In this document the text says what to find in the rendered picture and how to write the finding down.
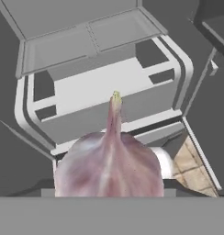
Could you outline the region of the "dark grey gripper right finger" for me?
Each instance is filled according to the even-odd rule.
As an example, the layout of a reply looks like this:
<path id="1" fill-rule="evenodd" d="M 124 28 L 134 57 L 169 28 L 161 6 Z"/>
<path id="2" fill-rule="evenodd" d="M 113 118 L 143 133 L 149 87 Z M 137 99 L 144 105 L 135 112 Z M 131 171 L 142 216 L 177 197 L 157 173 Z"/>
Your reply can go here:
<path id="1" fill-rule="evenodd" d="M 206 194 L 188 189 L 175 179 L 164 179 L 165 197 L 207 197 Z"/>

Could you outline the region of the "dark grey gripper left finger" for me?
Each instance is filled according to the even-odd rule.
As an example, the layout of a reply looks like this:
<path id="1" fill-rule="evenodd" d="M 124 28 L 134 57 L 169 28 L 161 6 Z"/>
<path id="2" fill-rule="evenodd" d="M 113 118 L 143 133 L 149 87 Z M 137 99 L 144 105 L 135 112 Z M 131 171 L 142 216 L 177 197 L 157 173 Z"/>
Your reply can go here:
<path id="1" fill-rule="evenodd" d="M 25 188 L 23 190 L 11 193 L 8 197 L 41 197 L 45 193 L 54 192 L 54 181 L 52 179 L 41 179 L 37 181 L 33 186 Z"/>

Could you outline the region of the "purple white garlic bulb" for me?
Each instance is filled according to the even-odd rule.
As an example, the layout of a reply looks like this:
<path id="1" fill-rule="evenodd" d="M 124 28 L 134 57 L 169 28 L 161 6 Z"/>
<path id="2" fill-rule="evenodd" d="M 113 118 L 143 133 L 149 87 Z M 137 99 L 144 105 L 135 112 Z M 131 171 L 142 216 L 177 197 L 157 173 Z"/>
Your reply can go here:
<path id="1" fill-rule="evenodd" d="M 121 130 L 121 108 L 116 91 L 109 101 L 106 130 L 81 137 L 57 164 L 56 196 L 164 196 L 159 160 Z"/>

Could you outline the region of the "grey fridge door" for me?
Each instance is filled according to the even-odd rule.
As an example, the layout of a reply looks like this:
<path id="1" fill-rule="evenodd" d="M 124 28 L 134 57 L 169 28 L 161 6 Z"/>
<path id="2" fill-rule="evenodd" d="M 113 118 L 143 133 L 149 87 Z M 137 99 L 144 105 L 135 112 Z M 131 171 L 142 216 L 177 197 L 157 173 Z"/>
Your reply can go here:
<path id="1" fill-rule="evenodd" d="M 211 182 L 224 196 L 224 56 L 216 49 L 196 84 L 184 122 Z"/>

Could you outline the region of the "grey fridge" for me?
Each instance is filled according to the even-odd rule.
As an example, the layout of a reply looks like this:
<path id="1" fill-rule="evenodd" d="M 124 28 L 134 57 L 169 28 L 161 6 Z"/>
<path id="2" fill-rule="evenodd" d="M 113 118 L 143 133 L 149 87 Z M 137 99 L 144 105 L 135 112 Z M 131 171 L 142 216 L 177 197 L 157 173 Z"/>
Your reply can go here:
<path id="1" fill-rule="evenodd" d="M 174 21 L 177 18 L 186 17 L 185 4 L 186 0 L 0 0 L 0 11 L 17 35 L 18 60 L 19 45 L 23 40 L 44 36 L 136 7 L 145 8 L 168 30 L 166 35 L 156 38 L 162 40 L 164 46 L 170 50 L 181 65 L 181 78 L 173 101 L 173 108 L 180 114 L 177 117 L 167 118 L 164 121 L 126 132 L 131 133 L 149 146 L 161 146 L 174 136 L 180 135 L 184 129 L 181 122 L 181 105 L 194 71 L 193 63 L 186 51 L 181 49 L 171 36 L 177 28 Z M 50 158 L 55 157 L 50 153 L 53 141 L 34 123 L 27 110 L 28 77 L 30 75 L 35 76 L 33 97 L 36 101 L 40 101 L 55 95 L 54 82 L 79 73 L 133 57 L 137 58 L 144 68 L 163 62 L 164 56 L 151 45 L 151 41 L 156 38 L 124 45 L 92 58 L 68 62 L 21 78 L 16 77 L 16 62 L 15 81 L 17 88 L 14 115 L 22 135 Z"/>

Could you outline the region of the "white fridge drawer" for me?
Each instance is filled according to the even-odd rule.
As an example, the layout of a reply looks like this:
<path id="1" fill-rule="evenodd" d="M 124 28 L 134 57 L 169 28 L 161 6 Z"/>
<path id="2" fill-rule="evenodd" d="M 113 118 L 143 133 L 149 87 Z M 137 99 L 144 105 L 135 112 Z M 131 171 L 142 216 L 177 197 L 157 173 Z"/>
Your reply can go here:
<path id="1" fill-rule="evenodd" d="M 83 135 L 106 129 L 108 103 L 113 92 L 122 96 L 122 129 L 132 131 L 180 112 L 173 108 L 181 65 L 162 43 L 151 45 L 163 62 L 142 67 L 133 57 L 94 70 L 79 73 L 53 83 L 55 95 L 36 101 L 35 76 L 28 77 L 27 110 L 35 124 L 53 141 L 50 153 L 67 152 Z"/>

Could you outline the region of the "clear glass fridge shelf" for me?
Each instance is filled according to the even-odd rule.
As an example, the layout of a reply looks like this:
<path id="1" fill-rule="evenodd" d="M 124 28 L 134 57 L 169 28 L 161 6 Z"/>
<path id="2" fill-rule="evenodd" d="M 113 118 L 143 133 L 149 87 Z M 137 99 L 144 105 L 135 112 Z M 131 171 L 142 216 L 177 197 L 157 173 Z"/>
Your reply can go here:
<path id="1" fill-rule="evenodd" d="M 102 17 L 19 45 L 16 77 L 76 62 L 124 45 L 166 35 L 168 30 L 143 7 Z"/>

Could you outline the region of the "white round object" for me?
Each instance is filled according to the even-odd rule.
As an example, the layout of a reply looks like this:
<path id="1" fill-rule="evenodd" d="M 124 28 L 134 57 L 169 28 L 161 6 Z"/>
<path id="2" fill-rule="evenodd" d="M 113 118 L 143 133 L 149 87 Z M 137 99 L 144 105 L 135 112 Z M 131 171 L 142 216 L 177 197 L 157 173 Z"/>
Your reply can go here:
<path id="1" fill-rule="evenodd" d="M 169 153 L 160 147 L 151 147 L 151 150 L 155 153 L 159 160 L 162 178 L 172 179 L 174 176 L 174 165 Z"/>

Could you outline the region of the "dark grey cabinet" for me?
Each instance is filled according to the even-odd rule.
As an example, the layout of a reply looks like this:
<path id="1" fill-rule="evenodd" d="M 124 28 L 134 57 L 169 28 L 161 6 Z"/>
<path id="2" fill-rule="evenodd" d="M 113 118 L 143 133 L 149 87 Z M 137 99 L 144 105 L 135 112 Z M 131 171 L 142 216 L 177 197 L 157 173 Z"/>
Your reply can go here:
<path id="1" fill-rule="evenodd" d="M 192 22 L 224 57 L 224 0 L 192 0 Z"/>

